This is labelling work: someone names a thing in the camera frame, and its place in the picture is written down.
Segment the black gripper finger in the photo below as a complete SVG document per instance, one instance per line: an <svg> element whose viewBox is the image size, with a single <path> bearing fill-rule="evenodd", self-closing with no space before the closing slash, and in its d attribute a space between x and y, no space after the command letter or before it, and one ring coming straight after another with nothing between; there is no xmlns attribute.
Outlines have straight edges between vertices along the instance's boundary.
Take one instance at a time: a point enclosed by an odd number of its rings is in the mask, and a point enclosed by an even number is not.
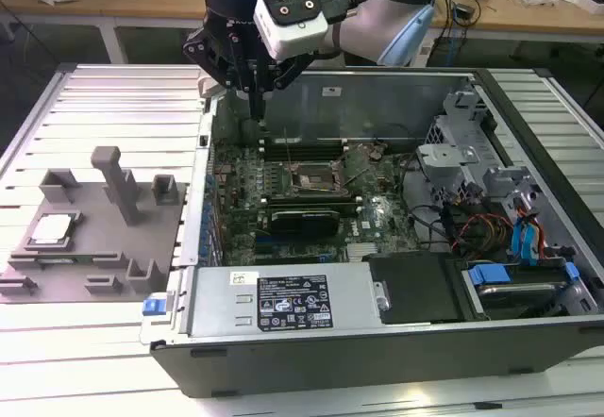
<svg viewBox="0 0 604 417"><path fill-rule="evenodd" d="M243 39L236 28L217 35L207 28L199 28L185 42L183 52L222 87L246 96L249 115L257 121L258 85Z"/></svg>
<svg viewBox="0 0 604 417"><path fill-rule="evenodd" d="M264 53L257 60L257 120L265 115L265 95L284 90L312 63L312 54L277 61Z"/></svg>

